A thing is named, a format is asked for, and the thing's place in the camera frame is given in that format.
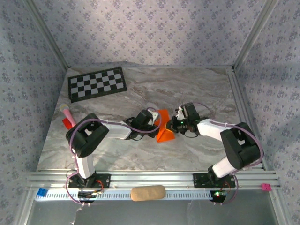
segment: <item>glass panel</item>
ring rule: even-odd
[[[97,201],[81,207],[72,201],[34,202],[30,225],[277,225],[269,193],[241,190],[228,205],[206,200],[148,202]]]

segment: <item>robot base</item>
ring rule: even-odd
[[[92,188],[92,189],[102,189],[101,183],[97,182],[97,180],[101,181],[103,184],[103,188],[109,188],[111,175],[108,173],[94,173],[89,178],[84,179],[77,174],[70,179],[68,188]]]
[[[213,182],[208,172],[193,173],[193,178],[195,188],[222,188],[226,182],[231,188],[235,187],[234,178],[231,175],[214,180]]]

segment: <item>red block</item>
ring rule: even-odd
[[[64,119],[62,120],[62,122],[64,123],[65,127],[66,127],[68,130],[72,128],[72,124],[71,124],[71,122],[70,122],[67,118],[64,118]]]

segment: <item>pink marker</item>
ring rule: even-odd
[[[70,121],[70,123],[72,124],[72,126],[74,127],[76,125],[76,122],[69,110],[69,106],[67,104],[61,104],[60,105],[60,111],[65,114],[65,116],[67,117],[67,119]]]

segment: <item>wall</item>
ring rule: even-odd
[[[280,0],[238,72],[265,158],[300,224],[300,2]]]
[[[34,171],[65,72],[23,3],[0,1],[0,224],[12,224],[23,172]]]
[[[231,65],[265,0],[35,0],[68,65]]]

